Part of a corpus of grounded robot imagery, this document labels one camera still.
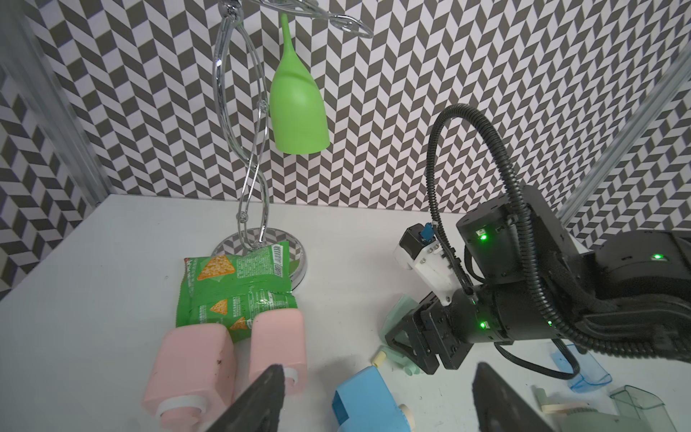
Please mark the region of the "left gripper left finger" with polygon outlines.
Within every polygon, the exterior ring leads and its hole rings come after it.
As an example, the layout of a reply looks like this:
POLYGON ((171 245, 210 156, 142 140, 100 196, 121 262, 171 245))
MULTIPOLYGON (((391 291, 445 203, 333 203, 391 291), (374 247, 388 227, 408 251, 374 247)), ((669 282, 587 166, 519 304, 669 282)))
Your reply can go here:
POLYGON ((284 397, 284 367, 270 365, 207 431, 277 432, 284 397))

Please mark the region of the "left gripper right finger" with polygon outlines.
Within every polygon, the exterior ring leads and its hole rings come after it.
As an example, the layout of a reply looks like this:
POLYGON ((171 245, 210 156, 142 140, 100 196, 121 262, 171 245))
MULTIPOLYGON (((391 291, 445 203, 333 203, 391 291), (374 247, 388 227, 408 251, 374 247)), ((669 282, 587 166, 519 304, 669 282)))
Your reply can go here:
POLYGON ((543 418, 485 362, 477 365, 473 401, 482 432, 552 432, 543 418))

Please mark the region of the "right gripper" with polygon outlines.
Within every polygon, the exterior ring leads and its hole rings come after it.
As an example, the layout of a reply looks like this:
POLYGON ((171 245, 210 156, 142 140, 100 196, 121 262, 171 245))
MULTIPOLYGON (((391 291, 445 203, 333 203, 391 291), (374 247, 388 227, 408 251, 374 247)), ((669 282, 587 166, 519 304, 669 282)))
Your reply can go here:
POLYGON ((416 309, 390 311, 384 324, 386 344, 424 374, 458 369, 474 345, 559 336, 523 285, 485 287, 475 301, 460 291, 448 306, 429 293, 416 309))

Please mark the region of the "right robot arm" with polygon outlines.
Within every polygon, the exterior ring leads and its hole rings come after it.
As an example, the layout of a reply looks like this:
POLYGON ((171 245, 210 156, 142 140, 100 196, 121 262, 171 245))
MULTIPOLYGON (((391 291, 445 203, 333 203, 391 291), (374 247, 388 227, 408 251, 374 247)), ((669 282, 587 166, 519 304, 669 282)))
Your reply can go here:
POLYGON ((576 354, 690 359, 690 235, 633 230, 582 252, 540 191, 522 184, 497 130, 477 108, 446 107, 428 137, 426 196, 431 220, 405 230, 395 255, 429 294, 383 332, 385 343, 422 372, 458 369, 471 349, 491 343, 502 356, 517 341, 548 339, 566 358, 561 372, 513 363, 560 380, 574 378, 576 354), (468 122, 489 149, 504 193, 466 214, 457 254, 435 187, 446 124, 468 122))

